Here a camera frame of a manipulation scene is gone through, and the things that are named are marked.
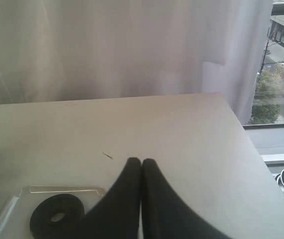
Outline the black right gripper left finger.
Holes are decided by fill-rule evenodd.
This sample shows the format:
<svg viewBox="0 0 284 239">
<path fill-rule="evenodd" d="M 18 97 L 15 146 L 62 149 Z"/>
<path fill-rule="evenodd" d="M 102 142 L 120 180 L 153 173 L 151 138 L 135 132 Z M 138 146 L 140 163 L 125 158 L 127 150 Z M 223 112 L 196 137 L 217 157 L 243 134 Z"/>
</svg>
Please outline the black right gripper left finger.
<svg viewBox="0 0 284 239">
<path fill-rule="evenodd" d="M 141 172 L 141 161 L 129 158 L 106 195 L 84 217 L 83 238 L 138 238 Z"/>
</svg>

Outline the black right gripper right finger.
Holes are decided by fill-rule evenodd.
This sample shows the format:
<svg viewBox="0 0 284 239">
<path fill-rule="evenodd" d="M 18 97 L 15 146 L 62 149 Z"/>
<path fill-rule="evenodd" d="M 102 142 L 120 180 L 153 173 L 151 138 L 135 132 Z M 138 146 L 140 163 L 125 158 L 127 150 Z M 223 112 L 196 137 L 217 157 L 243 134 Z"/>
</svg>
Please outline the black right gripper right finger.
<svg viewBox="0 0 284 239">
<path fill-rule="evenodd" d="M 172 189 L 153 159 L 142 163 L 142 229 L 145 239 L 224 239 Z"/>
</svg>

